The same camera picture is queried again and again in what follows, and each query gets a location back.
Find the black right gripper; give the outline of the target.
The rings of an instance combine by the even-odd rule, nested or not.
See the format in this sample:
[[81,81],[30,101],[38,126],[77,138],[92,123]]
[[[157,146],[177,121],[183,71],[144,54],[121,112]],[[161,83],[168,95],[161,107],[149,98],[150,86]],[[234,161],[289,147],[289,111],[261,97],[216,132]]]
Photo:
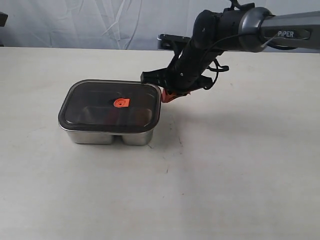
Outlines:
[[212,62],[213,52],[196,48],[193,42],[188,42],[181,55],[176,54],[166,68],[144,71],[140,81],[162,87],[161,102],[170,103],[190,95],[192,91],[209,90],[213,79],[202,73]]

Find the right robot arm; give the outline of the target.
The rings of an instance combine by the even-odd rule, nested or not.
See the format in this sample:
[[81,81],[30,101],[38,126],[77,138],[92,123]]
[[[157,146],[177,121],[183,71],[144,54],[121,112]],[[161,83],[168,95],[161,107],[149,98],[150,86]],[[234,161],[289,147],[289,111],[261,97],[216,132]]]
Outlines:
[[217,60],[224,52],[259,53],[266,47],[319,49],[320,13],[274,15],[254,3],[241,5],[234,0],[222,12],[203,10],[195,19],[191,37],[160,34],[157,39],[158,48],[171,50],[174,56],[166,68],[143,72],[140,81],[162,87],[162,101],[168,103],[212,88],[216,79],[204,76],[204,71],[228,71]]

